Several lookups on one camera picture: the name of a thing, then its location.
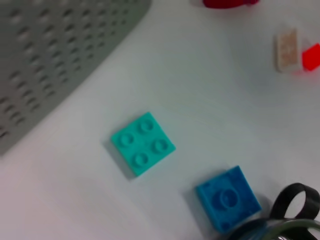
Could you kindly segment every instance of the red plastic toy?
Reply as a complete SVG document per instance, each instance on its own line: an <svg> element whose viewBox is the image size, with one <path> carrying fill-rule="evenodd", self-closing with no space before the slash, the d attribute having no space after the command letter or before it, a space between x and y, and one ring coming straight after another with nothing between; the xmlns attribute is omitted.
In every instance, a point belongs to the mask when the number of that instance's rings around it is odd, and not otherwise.
<svg viewBox="0 0 320 240"><path fill-rule="evenodd" d="M253 5L259 0L203 0L204 5L210 9L231 9L242 5Z"/></svg>
<svg viewBox="0 0 320 240"><path fill-rule="evenodd" d="M313 71L320 66L320 44L317 43L302 54L303 67Z"/></svg>

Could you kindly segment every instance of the red lego brick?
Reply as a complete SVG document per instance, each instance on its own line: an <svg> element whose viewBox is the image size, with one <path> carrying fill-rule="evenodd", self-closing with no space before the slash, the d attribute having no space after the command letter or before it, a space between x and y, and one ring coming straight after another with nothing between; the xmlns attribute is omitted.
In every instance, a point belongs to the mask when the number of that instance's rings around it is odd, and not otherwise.
<svg viewBox="0 0 320 240"><path fill-rule="evenodd" d="M242 5L252 5L259 0L203 0L204 5L210 9L231 9Z"/></svg>
<svg viewBox="0 0 320 240"><path fill-rule="evenodd" d="M317 43L302 54L303 67L313 71L320 66L320 44Z"/></svg>

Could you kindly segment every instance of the blue lego brick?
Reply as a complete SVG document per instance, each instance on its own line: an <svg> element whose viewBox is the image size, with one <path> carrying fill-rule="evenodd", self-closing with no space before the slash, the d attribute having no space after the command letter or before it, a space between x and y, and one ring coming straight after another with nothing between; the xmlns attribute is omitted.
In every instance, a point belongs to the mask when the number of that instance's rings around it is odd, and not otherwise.
<svg viewBox="0 0 320 240"><path fill-rule="evenodd" d="M114 134L111 141L136 176L176 150L149 112Z"/></svg>
<svg viewBox="0 0 320 240"><path fill-rule="evenodd" d="M261 210L239 166L197 186L196 192L210 221L223 234Z"/></svg>

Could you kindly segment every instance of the gray plastic basket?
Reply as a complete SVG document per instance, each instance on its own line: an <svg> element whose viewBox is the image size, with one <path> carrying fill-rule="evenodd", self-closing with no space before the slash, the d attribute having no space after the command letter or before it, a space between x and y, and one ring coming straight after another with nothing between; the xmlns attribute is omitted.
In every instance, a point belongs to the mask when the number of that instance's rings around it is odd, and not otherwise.
<svg viewBox="0 0 320 240"><path fill-rule="evenodd" d="M151 0L0 0L0 155L112 52Z"/></svg>

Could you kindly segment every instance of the white table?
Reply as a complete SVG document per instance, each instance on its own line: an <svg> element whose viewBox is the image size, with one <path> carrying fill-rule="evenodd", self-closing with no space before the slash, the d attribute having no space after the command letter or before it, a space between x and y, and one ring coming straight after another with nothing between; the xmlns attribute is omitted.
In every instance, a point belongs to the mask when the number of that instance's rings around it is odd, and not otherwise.
<svg viewBox="0 0 320 240"><path fill-rule="evenodd" d="M227 11L154 0L89 79L1 158L0 239L215 237L193 189L236 165L265 212L288 184L320 190L319 71L284 75L273 61L282 24L320 41L319 9L318 0ZM132 178L109 139L147 111L177 150Z"/></svg>

